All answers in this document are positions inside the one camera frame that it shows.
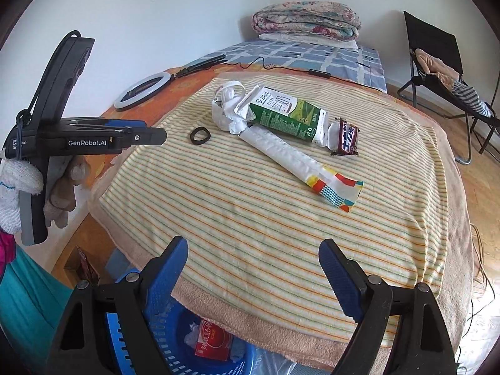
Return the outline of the white gloved left hand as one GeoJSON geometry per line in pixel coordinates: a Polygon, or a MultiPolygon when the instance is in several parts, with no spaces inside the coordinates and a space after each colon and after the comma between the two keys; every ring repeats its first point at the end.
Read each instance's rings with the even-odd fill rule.
{"type": "MultiPolygon", "coordinates": [[[[76,207],[75,186],[84,182],[91,167],[84,156],[73,157],[63,175],[54,183],[45,200],[44,214],[58,228],[68,225],[69,212],[76,207]]],[[[42,173],[28,161],[5,159],[1,167],[1,230],[7,234],[21,231],[19,193],[39,195],[43,190],[42,173]]]]}

